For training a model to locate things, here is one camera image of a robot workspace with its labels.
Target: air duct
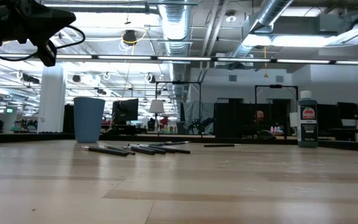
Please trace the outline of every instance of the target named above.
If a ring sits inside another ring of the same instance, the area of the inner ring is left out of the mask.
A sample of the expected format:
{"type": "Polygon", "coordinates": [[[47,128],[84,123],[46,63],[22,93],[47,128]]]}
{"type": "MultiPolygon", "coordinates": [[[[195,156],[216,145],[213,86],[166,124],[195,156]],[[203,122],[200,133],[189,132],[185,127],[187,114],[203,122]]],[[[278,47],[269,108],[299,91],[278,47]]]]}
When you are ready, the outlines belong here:
{"type": "Polygon", "coordinates": [[[156,5],[147,2],[128,4],[127,2],[116,4],[92,4],[92,3],[55,3],[45,2],[47,7],[69,12],[92,12],[92,13],[141,13],[159,15],[156,5]]]}
{"type": "MultiPolygon", "coordinates": [[[[246,34],[261,30],[260,32],[271,33],[273,23],[280,17],[284,10],[290,6],[293,0],[265,0],[255,18],[248,17],[246,20],[246,34]]],[[[241,43],[230,57],[246,57],[255,46],[241,43]]]]}
{"type": "MultiPolygon", "coordinates": [[[[162,30],[166,40],[186,40],[188,38],[189,23],[190,23],[190,6],[183,5],[159,5],[162,20],[162,30]]],[[[183,42],[168,42],[165,44],[167,54],[169,56],[187,56],[189,52],[188,43],[183,42]]],[[[185,63],[171,63],[170,64],[170,78],[171,81],[185,81],[190,80],[190,68],[185,63]]],[[[187,94],[183,92],[182,86],[173,86],[173,93],[175,98],[185,99],[187,94]]],[[[180,101],[177,100],[177,109],[180,109],[180,101]]]]}

